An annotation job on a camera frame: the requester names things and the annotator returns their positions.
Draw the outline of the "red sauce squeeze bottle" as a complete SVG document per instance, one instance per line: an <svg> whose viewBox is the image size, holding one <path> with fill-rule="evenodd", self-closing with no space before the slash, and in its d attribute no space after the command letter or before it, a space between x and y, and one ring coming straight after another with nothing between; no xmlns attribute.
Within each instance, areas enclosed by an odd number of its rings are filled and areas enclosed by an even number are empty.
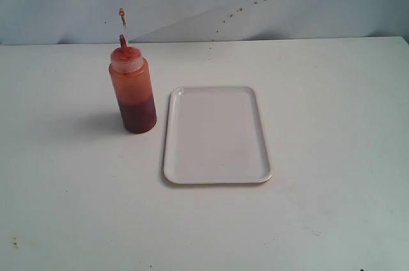
<svg viewBox="0 0 409 271"><path fill-rule="evenodd" d="M119 35L119 42L110 55L112 86L124 128L143 134L157 122L149 64L140 49L128 44L125 33Z"/></svg>

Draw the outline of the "white rectangular plastic tray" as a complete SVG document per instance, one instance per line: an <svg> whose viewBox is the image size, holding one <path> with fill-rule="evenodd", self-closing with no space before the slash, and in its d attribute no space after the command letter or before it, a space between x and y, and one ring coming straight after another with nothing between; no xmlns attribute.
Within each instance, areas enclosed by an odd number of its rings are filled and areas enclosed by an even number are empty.
<svg viewBox="0 0 409 271"><path fill-rule="evenodd" d="M271 179L254 90L247 86L173 90L163 173L177 185L260 184Z"/></svg>

